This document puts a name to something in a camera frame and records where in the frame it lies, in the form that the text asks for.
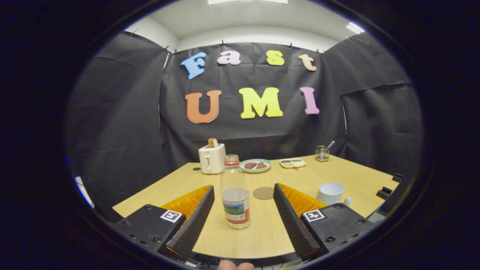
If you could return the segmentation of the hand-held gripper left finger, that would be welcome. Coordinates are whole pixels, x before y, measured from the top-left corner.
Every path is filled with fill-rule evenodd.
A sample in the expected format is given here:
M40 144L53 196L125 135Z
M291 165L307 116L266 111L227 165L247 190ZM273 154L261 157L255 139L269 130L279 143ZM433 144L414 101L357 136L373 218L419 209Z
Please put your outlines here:
M214 187L207 185L161 207L145 204L112 227L146 250L185 260L194 254L214 201Z

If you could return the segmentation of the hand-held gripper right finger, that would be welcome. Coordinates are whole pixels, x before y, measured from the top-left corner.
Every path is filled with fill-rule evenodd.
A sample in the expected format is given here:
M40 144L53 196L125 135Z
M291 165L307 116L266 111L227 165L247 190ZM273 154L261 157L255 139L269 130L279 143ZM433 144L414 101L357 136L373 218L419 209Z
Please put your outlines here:
M326 206L281 183L274 185L274 201L295 253L302 260L337 250L373 226L343 203Z

